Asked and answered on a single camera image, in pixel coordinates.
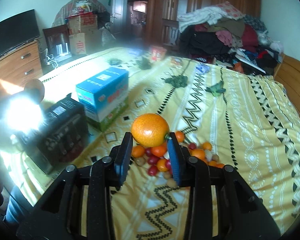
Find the yellow patterned bed sheet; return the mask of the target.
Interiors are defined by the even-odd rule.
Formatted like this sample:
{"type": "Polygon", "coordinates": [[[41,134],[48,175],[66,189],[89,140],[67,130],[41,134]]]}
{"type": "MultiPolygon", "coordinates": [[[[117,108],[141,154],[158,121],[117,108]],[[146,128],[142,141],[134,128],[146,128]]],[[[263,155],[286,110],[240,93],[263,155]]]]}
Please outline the yellow patterned bed sheet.
{"type": "MultiPolygon", "coordinates": [[[[280,232],[291,229],[300,219],[300,117],[283,85],[272,76],[246,76],[218,65],[207,64],[210,69],[204,73],[204,66],[190,59],[173,67],[173,58],[166,57],[141,69],[141,57],[131,54],[125,48],[108,49],[40,78],[46,89],[46,108],[68,93],[77,100],[76,84],[109,68],[110,60],[121,60],[117,68],[129,72],[128,108],[105,132],[89,128],[92,142],[74,164],[88,166],[108,155],[130,131],[135,118],[155,113],[168,122],[172,132],[183,133],[184,146],[195,143],[203,148],[208,162],[218,155],[219,163],[238,170],[263,200],[280,232]],[[179,80],[187,77],[186,86],[166,83],[174,76],[179,80]],[[220,81],[226,89],[221,95],[206,91],[220,81]]],[[[6,158],[9,175],[32,206],[60,173],[45,175],[25,152],[6,158]]],[[[182,239],[189,188],[167,186],[161,172],[153,177],[147,174],[149,167],[132,160],[123,187],[119,191],[112,188],[116,236],[182,239]]]]}

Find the red snack box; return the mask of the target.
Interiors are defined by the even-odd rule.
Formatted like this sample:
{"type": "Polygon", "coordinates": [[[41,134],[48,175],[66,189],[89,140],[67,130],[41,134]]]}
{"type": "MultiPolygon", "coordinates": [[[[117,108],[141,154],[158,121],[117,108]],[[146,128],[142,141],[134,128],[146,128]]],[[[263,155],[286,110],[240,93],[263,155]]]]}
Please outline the red snack box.
{"type": "Polygon", "coordinates": [[[151,46],[151,60],[152,61],[161,61],[166,55],[167,49],[160,46],[151,46]]]}

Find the brown cardboard box stack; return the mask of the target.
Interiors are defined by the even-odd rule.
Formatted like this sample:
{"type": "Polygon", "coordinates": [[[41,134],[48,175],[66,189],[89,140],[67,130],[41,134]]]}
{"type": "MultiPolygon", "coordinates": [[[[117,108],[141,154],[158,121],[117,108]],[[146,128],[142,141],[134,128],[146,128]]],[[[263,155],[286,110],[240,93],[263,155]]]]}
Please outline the brown cardboard box stack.
{"type": "Polygon", "coordinates": [[[84,14],[68,18],[69,41],[74,55],[90,55],[102,47],[97,15],[84,14]]]}

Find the blue cardboard box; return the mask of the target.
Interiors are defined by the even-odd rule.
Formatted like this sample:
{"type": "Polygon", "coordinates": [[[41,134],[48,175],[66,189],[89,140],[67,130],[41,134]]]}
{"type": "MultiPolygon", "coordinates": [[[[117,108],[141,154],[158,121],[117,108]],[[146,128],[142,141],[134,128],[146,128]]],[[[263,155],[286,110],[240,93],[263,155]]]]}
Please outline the blue cardboard box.
{"type": "Polygon", "coordinates": [[[127,70],[109,67],[76,85],[87,119],[99,131],[104,132],[128,107],[128,79],[127,70]]]}

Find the wooden headboard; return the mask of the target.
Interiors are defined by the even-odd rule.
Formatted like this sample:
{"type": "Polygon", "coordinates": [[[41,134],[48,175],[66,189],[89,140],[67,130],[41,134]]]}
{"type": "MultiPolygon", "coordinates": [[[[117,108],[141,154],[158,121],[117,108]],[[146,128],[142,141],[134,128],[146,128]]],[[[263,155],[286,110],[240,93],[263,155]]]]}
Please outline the wooden headboard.
{"type": "Polygon", "coordinates": [[[282,54],[282,62],[274,70],[274,79],[283,84],[300,117],[300,61],[282,54]]]}

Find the green leafy vegetable right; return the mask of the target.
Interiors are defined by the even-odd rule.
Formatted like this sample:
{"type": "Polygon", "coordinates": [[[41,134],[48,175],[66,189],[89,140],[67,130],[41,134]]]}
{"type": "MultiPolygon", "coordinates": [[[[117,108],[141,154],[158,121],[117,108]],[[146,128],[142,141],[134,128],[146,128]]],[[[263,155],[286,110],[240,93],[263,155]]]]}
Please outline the green leafy vegetable right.
{"type": "Polygon", "coordinates": [[[214,96],[215,98],[217,98],[222,93],[226,92],[226,89],[223,86],[224,86],[224,82],[221,80],[211,87],[206,87],[205,91],[212,94],[212,96],[214,96]]]}

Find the large orange fruit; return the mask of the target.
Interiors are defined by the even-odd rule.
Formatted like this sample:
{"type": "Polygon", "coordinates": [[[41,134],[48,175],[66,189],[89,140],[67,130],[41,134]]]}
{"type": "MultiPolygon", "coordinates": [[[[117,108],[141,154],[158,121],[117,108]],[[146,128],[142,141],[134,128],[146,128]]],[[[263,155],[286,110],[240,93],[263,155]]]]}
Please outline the large orange fruit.
{"type": "Polygon", "coordinates": [[[138,116],[132,123],[131,133],[134,140],[145,147],[162,145],[170,134],[167,121],[160,115],[146,113],[138,116]]]}

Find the wooden wardrobe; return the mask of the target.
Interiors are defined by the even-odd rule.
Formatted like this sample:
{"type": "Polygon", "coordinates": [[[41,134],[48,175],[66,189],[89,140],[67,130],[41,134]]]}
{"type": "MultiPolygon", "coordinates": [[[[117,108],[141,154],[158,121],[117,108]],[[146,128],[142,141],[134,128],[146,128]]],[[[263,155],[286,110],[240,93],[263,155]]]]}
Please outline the wooden wardrobe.
{"type": "Polygon", "coordinates": [[[260,17],[261,0],[148,0],[145,44],[170,47],[177,40],[179,15],[226,1],[244,14],[260,17]]]}

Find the wooden drawer dresser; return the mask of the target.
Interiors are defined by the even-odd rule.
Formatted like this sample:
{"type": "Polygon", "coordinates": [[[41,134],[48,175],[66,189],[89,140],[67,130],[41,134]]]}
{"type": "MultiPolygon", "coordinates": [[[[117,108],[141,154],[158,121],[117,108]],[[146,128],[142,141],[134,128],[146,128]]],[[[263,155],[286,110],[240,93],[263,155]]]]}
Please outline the wooden drawer dresser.
{"type": "Polygon", "coordinates": [[[43,75],[35,40],[0,58],[0,98],[20,92],[26,83],[43,75]]]}

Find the black flat television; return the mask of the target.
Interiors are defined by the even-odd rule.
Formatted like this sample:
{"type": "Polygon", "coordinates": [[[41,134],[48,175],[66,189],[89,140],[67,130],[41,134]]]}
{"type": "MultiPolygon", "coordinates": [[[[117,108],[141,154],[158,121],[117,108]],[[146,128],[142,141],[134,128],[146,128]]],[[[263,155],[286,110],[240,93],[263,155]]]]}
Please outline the black flat television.
{"type": "Polygon", "coordinates": [[[40,36],[35,10],[28,10],[0,22],[0,57],[40,36]]]}

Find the black crate basket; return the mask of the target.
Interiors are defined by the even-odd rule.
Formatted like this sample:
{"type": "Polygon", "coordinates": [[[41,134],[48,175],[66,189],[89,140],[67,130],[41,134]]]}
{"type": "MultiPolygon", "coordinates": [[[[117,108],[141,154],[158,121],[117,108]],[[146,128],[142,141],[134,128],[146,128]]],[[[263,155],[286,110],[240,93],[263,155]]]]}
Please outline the black crate basket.
{"type": "Polygon", "coordinates": [[[45,174],[76,159],[89,142],[84,106],[66,96],[49,107],[38,129],[18,132],[22,150],[45,174]]]}

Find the pile of clothes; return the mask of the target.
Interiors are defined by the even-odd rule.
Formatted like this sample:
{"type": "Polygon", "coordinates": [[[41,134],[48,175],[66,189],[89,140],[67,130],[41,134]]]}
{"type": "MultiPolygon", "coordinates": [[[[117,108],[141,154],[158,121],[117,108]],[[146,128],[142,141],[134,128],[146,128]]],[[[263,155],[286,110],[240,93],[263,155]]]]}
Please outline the pile of clothes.
{"type": "Polygon", "coordinates": [[[266,25],[229,2],[182,14],[177,21],[184,57],[216,61],[247,75],[273,75],[282,62],[283,46],[269,37],[266,25]]]}

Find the small orange tangerine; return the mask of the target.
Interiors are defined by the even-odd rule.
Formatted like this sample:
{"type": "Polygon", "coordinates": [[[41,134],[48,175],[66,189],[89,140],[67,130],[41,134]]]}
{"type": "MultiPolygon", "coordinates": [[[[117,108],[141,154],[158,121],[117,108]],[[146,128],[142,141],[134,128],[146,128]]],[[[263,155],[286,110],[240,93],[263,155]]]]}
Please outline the small orange tangerine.
{"type": "Polygon", "coordinates": [[[200,148],[195,148],[194,150],[192,150],[191,155],[200,160],[205,160],[205,151],[200,148]]]}
{"type": "Polygon", "coordinates": [[[145,154],[145,148],[142,145],[136,145],[132,149],[132,157],[139,158],[145,154]]]}

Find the dark green leaf vegetable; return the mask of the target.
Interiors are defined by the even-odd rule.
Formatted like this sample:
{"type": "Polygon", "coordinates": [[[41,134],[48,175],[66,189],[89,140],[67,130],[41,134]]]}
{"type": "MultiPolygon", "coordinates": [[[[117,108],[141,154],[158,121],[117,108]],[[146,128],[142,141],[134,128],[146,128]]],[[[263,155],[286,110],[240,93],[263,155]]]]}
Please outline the dark green leaf vegetable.
{"type": "Polygon", "coordinates": [[[146,57],[142,57],[141,59],[136,60],[136,64],[137,64],[138,68],[141,70],[151,69],[151,67],[152,67],[150,60],[146,57]]]}

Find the green leafy vegetable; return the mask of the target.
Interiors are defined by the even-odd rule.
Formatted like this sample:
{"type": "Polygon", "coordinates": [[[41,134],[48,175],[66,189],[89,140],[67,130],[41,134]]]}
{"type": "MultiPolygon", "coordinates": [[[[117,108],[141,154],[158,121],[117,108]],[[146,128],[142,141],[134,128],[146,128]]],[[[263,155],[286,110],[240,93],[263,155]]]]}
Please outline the green leafy vegetable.
{"type": "Polygon", "coordinates": [[[211,87],[206,87],[205,91],[212,94],[212,96],[214,96],[215,98],[217,98],[222,93],[226,92],[226,89],[223,86],[224,86],[224,82],[221,80],[211,87]]]}
{"type": "Polygon", "coordinates": [[[172,75],[164,79],[165,83],[169,83],[174,88],[185,88],[188,78],[185,75],[172,75]]]}

